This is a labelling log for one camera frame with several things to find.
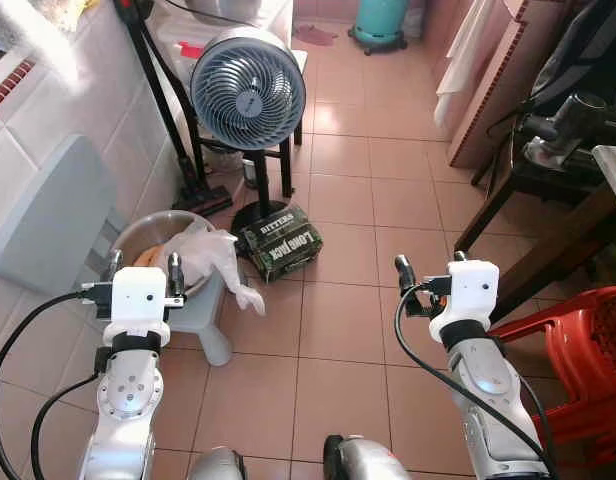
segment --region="red object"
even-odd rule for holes
[[[616,460],[616,287],[583,292],[490,333],[509,342],[538,331],[569,397],[546,412],[555,443],[592,438],[590,464]]]
[[[201,54],[204,53],[203,47],[196,47],[190,45],[188,42],[179,42],[179,46],[181,47],[182,57],[199,58]]]

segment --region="black fan base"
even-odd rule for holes
[[[251,225],[259,220],[261,220],[263,215],[261,214],[261,209],[259,208],[259,202],[249,203],[241,210],[237,212],[235,218],[230,225],[230,233],[239,237],[239,232],[242,228]],[[279,210],[283,210],[286,208],[286,204],[284,202],[279,202],[277,200],[271,200],[269,202],[268,215],[271,213],[278,212]]]

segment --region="electric fan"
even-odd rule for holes
[[[199,121],[255,163],[259,201],[237,213],[231,230],[284,208],[270,201],[264,149],[288,138],[303,115],[306,87],[292,52],[265,30],[227,29],[195,65],[190,97]]]

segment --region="wooden table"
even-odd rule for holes
[[[593,150],[601,165],[602,147]],[[604,248],[616,231],[616,175],[583,200],[499,281],[494,323],[554,280],[565,277]]]

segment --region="fan stand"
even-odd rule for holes
[[[259,201],[249,203],[237,212],[230,226],[230,232],[239,236],[239,232],[246,226],[251,225],[274,212],[286,208],[284,202],[270,200],[268,192],[268,171],[266,168],[266,152],[264,150],[244,152],[244,157],[252,160],[255,164],[257,177],[257,192]]]

